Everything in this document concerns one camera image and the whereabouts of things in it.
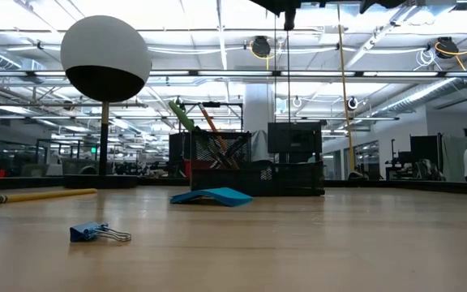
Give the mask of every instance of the blue binder clip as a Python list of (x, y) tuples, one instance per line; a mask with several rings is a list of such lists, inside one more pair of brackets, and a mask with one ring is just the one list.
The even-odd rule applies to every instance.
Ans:
[(96, 222), (84, 223), (70, 228), (70, 241), (72, 243), (87, 242), (97, 237), (112, 238), (119, 242), (131, 240), (131, 234), (118, 232), (108, 227), (107, 223), (98, 224)]

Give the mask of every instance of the black monitor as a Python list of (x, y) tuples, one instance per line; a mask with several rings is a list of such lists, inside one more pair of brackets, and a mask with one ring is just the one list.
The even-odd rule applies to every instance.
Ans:
[(268, 152), (322, 152), (322, 124), (320, 122), (269, 122)]

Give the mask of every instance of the table surface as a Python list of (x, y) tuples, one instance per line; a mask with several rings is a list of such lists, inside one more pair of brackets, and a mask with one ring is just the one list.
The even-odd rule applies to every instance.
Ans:
[[(186, 190), (0, 205), (0, 291), (467, 291), (467, 195), (336, 188), (169, 204)], [(70, 243), (69, 227), (88, 221), (132, 241)]]

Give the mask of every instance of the black and white ball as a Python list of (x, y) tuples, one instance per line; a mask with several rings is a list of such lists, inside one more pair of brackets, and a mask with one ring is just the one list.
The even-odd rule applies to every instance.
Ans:
[(66, 77), (97, 101), (125, 101), (144, 87), (152, 63), (144, 39), (111, 16), (90, 16), (68, 29), (61, 62)]

